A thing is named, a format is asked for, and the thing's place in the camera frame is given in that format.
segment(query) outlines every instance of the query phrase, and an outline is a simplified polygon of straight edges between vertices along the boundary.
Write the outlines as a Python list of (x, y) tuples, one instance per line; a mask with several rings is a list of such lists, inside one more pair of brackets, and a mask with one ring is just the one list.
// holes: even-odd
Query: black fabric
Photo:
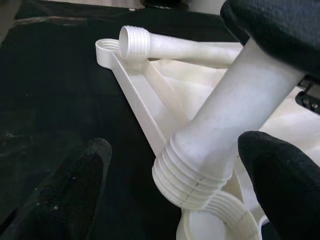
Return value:
[(320, 77), (320, 1), (228, 0), (239, 24), (267, 53)]
[[(48, 15), (83, 20), (47, 22)], [(92, 240), (174, 240), (181, 209), (152, 179), (155, 155), (95, 41), (123, 25), (195, 41), (233, 42), (218, 16), (165, 9), (29, 1), (0, 48), (0, 224), (18, 211), (68, 151), (93, 138), (112, 161)]]
[(188, 5), (181, 0), (141, 0), (146, 8), (187, 10)]
[(34, 189), (1, 239), (88, 239), (111, 156), (111, 146), (101, 138), (73, 149)]
[(238, 150), (281, 239), (319, 239), (320, 168), (297, 147), (263, 132), (243, 133)]
[(230, 3), (226, 1), (220, 10), (221, 18), (224, 25), (229, 29), (230, 33), (242, 44), (245, 45), (249, 40), (249, 35), (243, 30), (231, 10)]

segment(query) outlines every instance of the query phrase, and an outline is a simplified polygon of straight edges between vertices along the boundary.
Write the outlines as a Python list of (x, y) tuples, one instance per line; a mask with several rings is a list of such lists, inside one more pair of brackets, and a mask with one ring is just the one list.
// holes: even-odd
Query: white plastic pipe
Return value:
[(123, 26), (119, 35), (120, 55), (127, 62), (138, 63), (148, 58), (174, 59), (205, 66), (226, 68), (239, 54), (205, 42), (191, 41), (148, 32), (142, 27)]
[[(171, 137), (162, 150), (166, 153), (161, 153), (155, 164), (167, 156), (173, 163), (183, 162), (189, 175), (194, 172), (193, 178), (201, 174), (197, 185), (204, 179), (226, 183), (232, 175), (239, 135), (258, 130), (303, 75), (267, 55), (250, 39), (194, 119)], [(156, 174), (158, 179), (164, 177), (161, 171)], [(177, 183), (171, 180), (170, 184), (174, 188)], [(193, 191), (187, 186), (184, 189), (190, 194)]]
[(176, 240), (259, 240), (260, 229), (244, 204), (219, 191), (201, 210), (182, 210)]

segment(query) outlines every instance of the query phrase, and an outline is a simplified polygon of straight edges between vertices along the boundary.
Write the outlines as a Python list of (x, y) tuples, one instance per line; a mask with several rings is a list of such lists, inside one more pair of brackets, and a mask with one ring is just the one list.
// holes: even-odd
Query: threaded pipe end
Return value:
[(136, 26), (123, 26), (119, 35), (120, 55), (128, 62), (142, 62), (148, 58), (150, 34)]

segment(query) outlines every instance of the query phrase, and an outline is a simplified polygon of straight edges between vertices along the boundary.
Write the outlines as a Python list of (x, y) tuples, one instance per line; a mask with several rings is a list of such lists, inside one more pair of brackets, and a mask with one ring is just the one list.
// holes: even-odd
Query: white wall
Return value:
[(140, 4), (140, 0), (50, 0), (55, 2), (67, 2), (73, 4), (90, 4), (90, 5), (101, 5), (101, 6), (112, 6), (121, 8), (143, 8)]
[(191, 12), (220, 15), (220, 9), (226, 0), (184, 0)]

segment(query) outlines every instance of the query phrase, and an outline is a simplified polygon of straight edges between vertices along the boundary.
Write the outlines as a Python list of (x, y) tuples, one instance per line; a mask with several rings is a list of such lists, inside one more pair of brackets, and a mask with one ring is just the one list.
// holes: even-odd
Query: gloved hand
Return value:
[(238, 138), (257, 199), (282, 240), (320, 238), (320, 168), (300, 149), (264, 132)]
[(89, 239), (111, 156), (112, 148), (102, 138), (72, 149), (17, 211), (0, 239)]

